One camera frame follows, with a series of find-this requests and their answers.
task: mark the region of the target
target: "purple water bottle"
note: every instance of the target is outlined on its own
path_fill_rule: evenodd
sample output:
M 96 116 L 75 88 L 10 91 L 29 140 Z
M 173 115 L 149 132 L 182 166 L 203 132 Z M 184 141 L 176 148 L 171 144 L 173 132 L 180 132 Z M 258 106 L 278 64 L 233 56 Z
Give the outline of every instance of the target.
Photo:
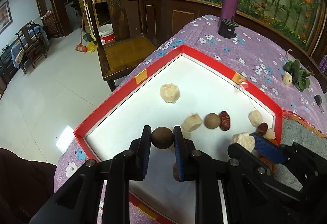
M 237 5 L 238 5 L 238 0 L 223 0 L 223 7 L 221 9 L 218 27 L 220 26 L 220 21 L 223 18 L 234 21 Z

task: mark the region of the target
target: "dark brown clothing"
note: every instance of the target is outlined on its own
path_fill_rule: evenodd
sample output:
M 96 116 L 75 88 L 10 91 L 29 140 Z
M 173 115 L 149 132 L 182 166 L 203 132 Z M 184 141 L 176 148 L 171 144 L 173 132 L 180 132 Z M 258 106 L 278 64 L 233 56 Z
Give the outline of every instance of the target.
M 29 223 L 54 193 L 56 168 L 0 148 L 0 223 Z

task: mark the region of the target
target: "chair seat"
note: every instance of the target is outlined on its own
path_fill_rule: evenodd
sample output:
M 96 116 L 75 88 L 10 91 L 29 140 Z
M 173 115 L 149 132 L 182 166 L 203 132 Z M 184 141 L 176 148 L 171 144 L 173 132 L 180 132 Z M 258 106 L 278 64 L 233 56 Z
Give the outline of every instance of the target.
M 156 47 L 144 36 L 111 42 L 103 50 L 98 48 L 102 77 L 105 81 L 128 75 L 144 61 Z

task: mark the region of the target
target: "tile floor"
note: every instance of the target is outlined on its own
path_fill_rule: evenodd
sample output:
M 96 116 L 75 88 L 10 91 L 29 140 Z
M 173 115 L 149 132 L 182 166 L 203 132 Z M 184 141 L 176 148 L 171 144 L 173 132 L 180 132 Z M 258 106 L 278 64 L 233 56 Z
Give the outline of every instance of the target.
M 67 37 L 50 40 L 48 57 L 35 69 L 27 66 L 25 75 L 20 69 L 0 100 L 0 147 L 24 159 L 57 164 L 63 131 L 74 130 L 111 93 L 97 52 L 75 50 L 81 30 L 78 22 L 74 27 Z

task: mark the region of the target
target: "white chunk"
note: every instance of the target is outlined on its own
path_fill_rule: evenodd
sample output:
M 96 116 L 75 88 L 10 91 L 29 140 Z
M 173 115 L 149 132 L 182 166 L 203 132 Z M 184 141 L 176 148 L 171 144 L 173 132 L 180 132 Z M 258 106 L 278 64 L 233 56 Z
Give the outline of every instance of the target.
M 268 129 L 266 134 L 264 135 L 264 138 L 266 139 L 276 139 L 275 131 L 272 129 Z
M 252 152 L 254 150 L 255 138 L 249 133 L 243 132 L 233 135 L 231 144 L 238 143 L 244 147 L 247 151 Z
M 283 75 L 283 82 L 286 86 L 290 86 L 292 84 L 293 77 L 290 73 L 285 72 Z
M 165 102 L 175 103 L 179 99 L 179 89 L 175 84 L 164 84 L 160 88 L 160 96 Z
M 250 112 L 249 120 L 254 127 L 258 127 L 262 124 L 262 115 L 258 110 L 254 110 Z
M 202 124 L 201 117 L 198 114 L 188 116 L 181 125 L 183 131 L 192 132 Z

